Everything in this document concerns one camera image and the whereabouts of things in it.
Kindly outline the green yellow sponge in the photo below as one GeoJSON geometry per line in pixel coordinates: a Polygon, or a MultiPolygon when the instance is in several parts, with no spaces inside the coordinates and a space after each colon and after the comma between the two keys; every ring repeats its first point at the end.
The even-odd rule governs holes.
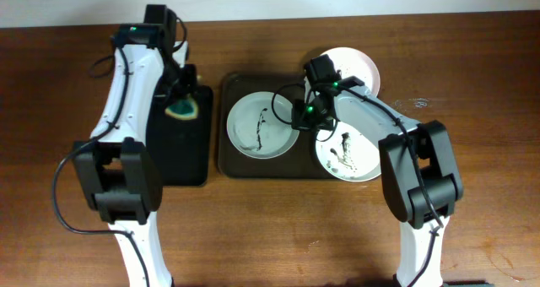
{"type": "Polygon", "coordinates": [[[194,120],[198,117],[198,105],[194,99],[182,99],[165,108],[165,114],[182,121],[194,120]]]}

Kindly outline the white plate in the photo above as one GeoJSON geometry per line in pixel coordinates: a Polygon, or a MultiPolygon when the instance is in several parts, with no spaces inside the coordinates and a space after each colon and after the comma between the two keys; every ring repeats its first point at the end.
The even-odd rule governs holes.
{"type": "Polygon", "coordinates": [[[315,151],[321,166],[337,179],[362,182],[381,174],[378,148],[347,123],[339,122],[334,132],[319,131],[315,151]]]}
{"type": "Polygon", "coordinates": [[[365,53],[351,47],[335,47],[324,51],[320,57],[328,57],[342,79],[356,77],[364,83],[370,95],[378,95],[381,76],[375,63],[365,53]]]}
{"type": "Polygon", "coordinates": [[[278,157],[289,151],[300,132],[281,122],[291,120],[292,103],[267,91],[248,94],[229,111],[226,130],[230,142],[242,154],[259,160],[278,157]]]}

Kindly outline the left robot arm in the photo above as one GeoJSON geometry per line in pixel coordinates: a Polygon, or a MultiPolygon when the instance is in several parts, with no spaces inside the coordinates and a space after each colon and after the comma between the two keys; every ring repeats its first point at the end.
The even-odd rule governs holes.
{"type": "Polygon", "coordinates": [[[112,37],[114,76],[98,124],[72,160],[89,208],[116,237],[132,286],[172,286],[159,243],[157,211],[163,183],[146,147],[155,93],[191,99],[195,68],[188,45],[176,40],[181,20],[149,4],[143,22],[123,24],[112,37]]]}

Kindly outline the white plate top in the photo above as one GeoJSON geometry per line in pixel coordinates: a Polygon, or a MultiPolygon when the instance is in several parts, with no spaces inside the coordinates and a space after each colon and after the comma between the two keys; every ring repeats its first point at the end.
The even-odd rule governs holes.
{"type": "Polygon", "coordinates": [[[381,76],[375,63],[365,53],[351,47],[335,47],[324,51],[320,57],[328,57],[342,79],[356,77],[364,83],[370,95],[378,95],[381,76]]]}

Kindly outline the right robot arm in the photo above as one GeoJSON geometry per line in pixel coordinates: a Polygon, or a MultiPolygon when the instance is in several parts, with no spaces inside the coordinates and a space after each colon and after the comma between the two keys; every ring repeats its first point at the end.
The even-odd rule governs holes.
{"type": "Polygon", "coordinates": [[[464,193],[446,127],[422,123],[393,110],[355,76],[342,77],[328,55],[304,65],[305,98],[296,100],[292,127],[353,127],[376,145],[384,199],[400,223],[398,286],[442,286],[445,228],[464,193]]]}

